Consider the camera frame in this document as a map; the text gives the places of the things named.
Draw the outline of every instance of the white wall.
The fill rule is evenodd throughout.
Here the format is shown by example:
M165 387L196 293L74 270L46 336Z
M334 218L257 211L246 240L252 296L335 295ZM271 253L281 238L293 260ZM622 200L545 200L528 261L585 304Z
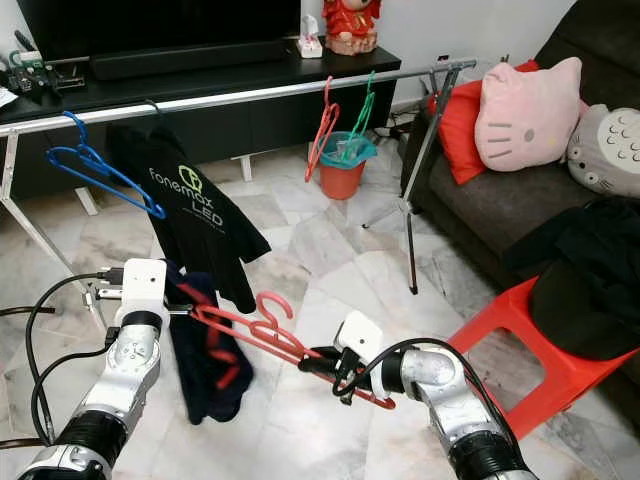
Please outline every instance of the white wall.
M512 63L533 57L575 0L384 0L379 43L404 68L432 64L439 55L478 56ZM321 20L323 0L301 0ZM0 52L15 48L13 31L28 34L16 0L0 0ZM417 79L403 80L396 101L418 99Z

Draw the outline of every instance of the hello kitty pillow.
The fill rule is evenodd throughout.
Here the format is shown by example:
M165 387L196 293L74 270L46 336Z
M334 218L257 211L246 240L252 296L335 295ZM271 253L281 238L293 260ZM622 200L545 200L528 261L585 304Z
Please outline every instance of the hello kitty pillow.
M521 73L507 63L482 81L476 146L490 169L512 172L562 157L580 113L582 62Z

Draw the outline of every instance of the blue plastic hanger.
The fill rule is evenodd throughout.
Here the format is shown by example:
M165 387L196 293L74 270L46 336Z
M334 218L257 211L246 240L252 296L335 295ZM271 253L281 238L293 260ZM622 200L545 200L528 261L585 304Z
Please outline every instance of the blue plastic hanger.
M80 143L75 148L71 148L71 147L50 148L49 150L47 150L47 153L46 153L47 160L49 160L49 162L51 162L51 164L54 165L55 167L58 167L59 169L64 170L65 172L68 172L72 175L75 175L76 177L80 177L86 182L89 182L97 187L100 187L103 190L106 190L107 192L112 193L115 196L120 197L129 203L132 203L136 207L145 210L151 215L161 220L164 220L167 217L167 214L165 213L164 209L160 205L155 203L153 199L144 190L142 190L142 188L140 188L140 186L137 185L133 180L131 180L129 177L127 177L120 171L113 168L107 162L105 162L102 159L102 157L98 154L98 152L96 152L91 146L87 144L87 137L88 137L87 128L84 122L71 112L63 112L63 115L69 117L76 123L78 130L80 130ZM65 165L64 163L62 163L62 160L58 158L58 154L61 152L71 153L72 155L75 155L80 160L82 160L82 163L87 168L93 170L96 173L99 173L100 175L103 175L105 177L108 177L110 175L116 176L117 178L125 182L128 186L133 188L140 195L142 195L142 198L144 198L145 202L150 206L147 206L144 203L136 200L135 198L131 198L128 195L125 195L124 193L119 192L118 190L116 190L113 187L110 187L109 185L105 185L104 183L100 182L99 180L96 180L95 178L89 177L88 175L85 175L84 173L79 172L74 168Z

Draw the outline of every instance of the gray couch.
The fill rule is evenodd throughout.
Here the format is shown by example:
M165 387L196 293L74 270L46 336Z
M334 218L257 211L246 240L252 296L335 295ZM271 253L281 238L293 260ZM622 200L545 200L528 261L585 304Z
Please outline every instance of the gray couch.
M577 56L583 62L581 96L588 104L640 109L640 2L578 0L535 56L541 68ZM416 117L404 157L403 189L428 126L423 111ZM451 175L442 148L436 145L419 174L413 204L447 232L489 278L502 288L520 283L538 270L509 272L502 254L515 241L561 211L583 205L596 194L576 183L564 165L554 163L514 173L484 173L463 186ZM614 378L616 389L637 382L640 359L625 367L626 378Z

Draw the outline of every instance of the totoro plush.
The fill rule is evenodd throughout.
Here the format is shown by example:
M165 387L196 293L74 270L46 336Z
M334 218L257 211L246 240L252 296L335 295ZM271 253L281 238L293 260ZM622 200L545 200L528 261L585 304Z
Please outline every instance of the totoro plush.
M569 172L597 193L640 198L640 111L594 105L567 147Z

